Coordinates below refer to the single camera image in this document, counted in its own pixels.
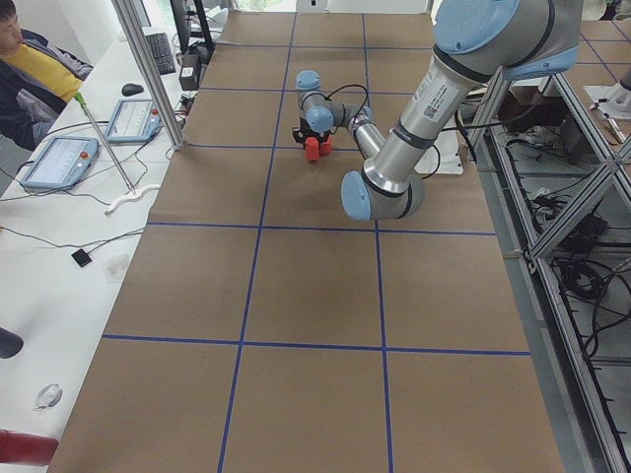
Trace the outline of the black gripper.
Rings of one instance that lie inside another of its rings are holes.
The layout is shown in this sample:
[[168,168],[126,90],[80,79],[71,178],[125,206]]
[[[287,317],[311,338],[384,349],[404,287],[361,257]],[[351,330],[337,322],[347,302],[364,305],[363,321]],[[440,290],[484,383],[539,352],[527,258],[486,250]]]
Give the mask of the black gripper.
[[315,138],[320,144],[326,142],[332,134],[334,122],[327,121],[325,122],[325,125],[327,125],[326,129],[316,131],[310,126],[309,122],[305,118],[301,118],[300,119],[300,143],[306,144],[309,138]]

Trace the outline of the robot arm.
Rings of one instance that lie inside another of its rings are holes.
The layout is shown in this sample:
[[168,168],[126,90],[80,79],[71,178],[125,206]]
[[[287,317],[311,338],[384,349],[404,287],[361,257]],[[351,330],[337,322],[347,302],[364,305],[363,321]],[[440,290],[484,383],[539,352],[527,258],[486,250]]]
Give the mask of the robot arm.
[[429,69],[387,136],[364,105],[330,101],[313,70],[296,77],[303,130],[352,135],[365,161],[341,182],[355,221],[403,219],[424,199],[416,166],[476,85],[501,71],[509,81],[542,78],[577,61],[581,1],[445,1],[434,25]]

